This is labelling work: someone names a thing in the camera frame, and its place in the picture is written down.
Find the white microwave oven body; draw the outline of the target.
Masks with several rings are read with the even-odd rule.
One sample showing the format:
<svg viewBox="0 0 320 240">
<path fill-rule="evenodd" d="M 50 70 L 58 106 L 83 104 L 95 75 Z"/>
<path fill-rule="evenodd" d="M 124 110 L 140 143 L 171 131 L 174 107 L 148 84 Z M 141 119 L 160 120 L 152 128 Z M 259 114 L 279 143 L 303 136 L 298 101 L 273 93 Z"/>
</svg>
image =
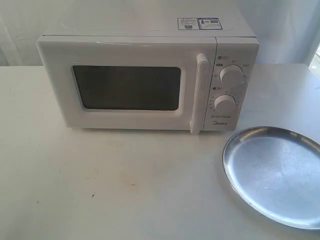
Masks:
<svg viewBox="0 0 320 240">
<path fill-rule="evenodd" d="M 259 49 L 256 37 L 242 18 L 233 20 L 232 24 L 233 27 L 227 30 L 222 23 L 222 30 L 179 30 L 176 16 L 138 18 L 125 14 L 109 16 L 103 21 L 78 20 L 74 16 L 69 16 L 42 36 L 214 40 L 216 54 L 207 98 L 204 129 L 201 131 L 232 131 L 238 122 Z M 222 84 L 219 74 L 228 65 L 237 65 L 242 69 L 244 75 L 242 84 L 237 86 Z M 234 98 L 236 108 L 233 111 L 228 113 L 215 111 L 214 101 L 221 95 L 230 95 Z"/>
</svg>

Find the white printed instruction sheet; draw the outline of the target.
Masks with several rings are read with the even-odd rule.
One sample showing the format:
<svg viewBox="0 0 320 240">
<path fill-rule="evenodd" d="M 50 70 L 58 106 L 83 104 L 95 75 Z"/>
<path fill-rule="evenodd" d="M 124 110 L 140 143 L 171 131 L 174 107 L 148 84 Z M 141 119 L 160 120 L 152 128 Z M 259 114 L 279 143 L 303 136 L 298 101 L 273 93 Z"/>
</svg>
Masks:
<svg viewBox="0 0 320 240">
<path fill-rule="evenodd" d="M 218 17 L 178 17 L 179 30 L 222 30 Z"/>
</svg>

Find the lower white control knob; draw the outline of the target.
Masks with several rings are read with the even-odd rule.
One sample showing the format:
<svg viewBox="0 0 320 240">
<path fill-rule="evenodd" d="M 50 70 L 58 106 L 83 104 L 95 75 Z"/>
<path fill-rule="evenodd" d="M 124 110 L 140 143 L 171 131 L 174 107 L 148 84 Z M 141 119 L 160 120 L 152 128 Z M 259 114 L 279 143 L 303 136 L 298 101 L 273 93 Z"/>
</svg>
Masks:
<svg viewBox="0 0 320 240">
<path fill-rule="evenodd" d="M 214 110 L 218 113 L 229 113 L 236 108 L 235 99 L 227 94 L 218 96 L 214 102 Z"/>
</svg>

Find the white control knob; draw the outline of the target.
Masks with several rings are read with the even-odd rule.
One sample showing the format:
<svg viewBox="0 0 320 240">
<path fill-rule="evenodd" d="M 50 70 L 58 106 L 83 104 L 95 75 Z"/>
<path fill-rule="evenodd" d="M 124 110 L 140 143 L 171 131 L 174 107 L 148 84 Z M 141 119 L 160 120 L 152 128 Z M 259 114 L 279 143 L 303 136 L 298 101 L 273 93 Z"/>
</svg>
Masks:
<svg viewBox="0 0 320 240">
<path fill-rule="evenodd" d="M 238 86 L 244 82 L 244 73 L 238 65 L 228 65 L 219 73 L 220 81 L 226 86 Z"/>
<path fill-rule="evenodd" d="M 218 113 L 229 113 L 236 108 L 235 99 L 227 94 L 218 96 L 214 102 L 214 110 Z"/>
</svg>

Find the upper white control knob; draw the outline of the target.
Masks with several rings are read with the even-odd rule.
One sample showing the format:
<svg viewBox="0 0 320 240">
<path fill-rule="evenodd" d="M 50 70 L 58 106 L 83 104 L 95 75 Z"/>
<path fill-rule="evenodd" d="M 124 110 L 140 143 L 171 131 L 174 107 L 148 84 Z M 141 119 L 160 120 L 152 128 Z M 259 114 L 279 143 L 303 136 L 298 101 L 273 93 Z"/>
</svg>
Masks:
<svg viewBox="0 0 320 240">
<path fill-rule="evenodd" d="M 238 65 L 228 65 L 219 73 L 220 81 L 226 86 L 238 86 L 244 82 L 244 73 Z"/>
</svg>

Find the round steel tray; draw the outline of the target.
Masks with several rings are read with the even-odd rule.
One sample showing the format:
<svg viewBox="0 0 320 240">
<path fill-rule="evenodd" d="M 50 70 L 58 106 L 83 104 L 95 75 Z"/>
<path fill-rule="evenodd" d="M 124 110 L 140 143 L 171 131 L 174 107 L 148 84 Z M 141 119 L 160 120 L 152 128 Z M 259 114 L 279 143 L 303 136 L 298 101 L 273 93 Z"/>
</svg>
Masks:
<svg viewBox="0 0 320 240">
<path fill-rule="evenodd" d="M 250 207 L 280 224 L 320 227 L 320 144 L 279 127 L 247 128 L 223 149 L 225 175 Z"/>
</svg>

